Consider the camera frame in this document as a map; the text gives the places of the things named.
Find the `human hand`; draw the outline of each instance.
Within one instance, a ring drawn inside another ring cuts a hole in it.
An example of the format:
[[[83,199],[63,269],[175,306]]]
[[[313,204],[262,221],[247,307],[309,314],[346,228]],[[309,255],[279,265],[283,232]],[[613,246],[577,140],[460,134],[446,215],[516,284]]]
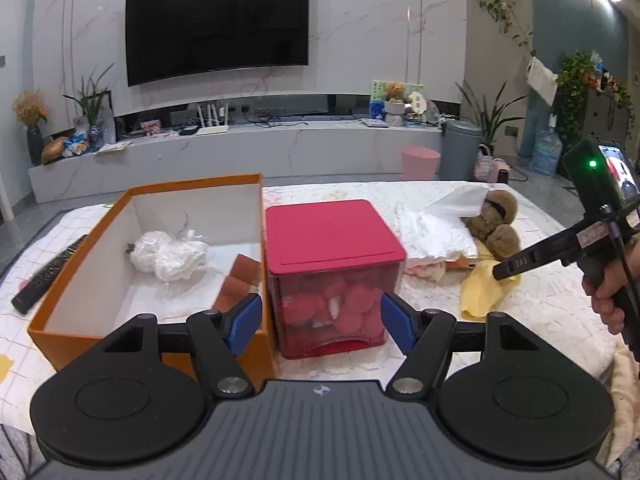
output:
[[[637,277],[640,274],[640,244],[629,248],[625,257],[631,275]],[[614,260],[604,269],[604,279],[600,286],[594,286],[586,276],[582,279],[582,288],[591,297],[591,308],[596,314],[600,314],[600,319],[612,334],[619,334],[625,326],[625,313],[616,307],[612,299],[625,285],[626,274],[620,260]]]

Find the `transparent plastic box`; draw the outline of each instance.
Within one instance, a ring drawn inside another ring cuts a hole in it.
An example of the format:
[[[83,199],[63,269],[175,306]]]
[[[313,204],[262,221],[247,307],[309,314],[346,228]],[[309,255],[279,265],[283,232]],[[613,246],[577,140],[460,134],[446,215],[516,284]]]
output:
[[[269,287],[289,359],[378,346],[380,297],[397,292],[406,253],[366,200],[266,211]]]

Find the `white marble tv cabinet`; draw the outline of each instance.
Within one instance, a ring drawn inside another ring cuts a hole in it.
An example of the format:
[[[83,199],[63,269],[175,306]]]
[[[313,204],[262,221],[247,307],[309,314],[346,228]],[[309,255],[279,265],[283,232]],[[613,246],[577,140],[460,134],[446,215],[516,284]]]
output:
[[[359,121],[231,126],[225,134],[145,137],[120,152],[90,153],[29,170],[38,202],[168,180],[261,173],[268,186],[399,180],[402,149],[440,151],[438,128],[369,128]]]

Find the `black remote control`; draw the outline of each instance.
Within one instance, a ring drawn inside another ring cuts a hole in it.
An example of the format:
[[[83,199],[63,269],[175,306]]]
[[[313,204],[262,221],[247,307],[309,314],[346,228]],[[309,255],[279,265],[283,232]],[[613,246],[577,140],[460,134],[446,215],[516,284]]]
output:
[[[85,237],[86,235],[82,235],[78,240],[69,245],[69,247],[58,253],[48,264],[33,275],[23,290],[14,296],[11,303],[14,304],[15,309],[20,312],[20,314],[26,314],[31,310],[33,305],[44,296],[44,293],[49,290],[53,280],[59,275],[62,267],[65,266],[69,258],[78,250],[78,247]]]

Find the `logo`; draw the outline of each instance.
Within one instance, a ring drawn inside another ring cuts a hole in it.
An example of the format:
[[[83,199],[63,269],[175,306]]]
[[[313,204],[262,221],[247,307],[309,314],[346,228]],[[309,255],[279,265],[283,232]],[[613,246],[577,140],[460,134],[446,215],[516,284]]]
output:
[[[324,384],[322,384],[322,386],[316,386],[313,390],[311,390],[313,393],[319,395],[320,397],[325,396],[327,394],[331,393],[331,388],[324,386]]]

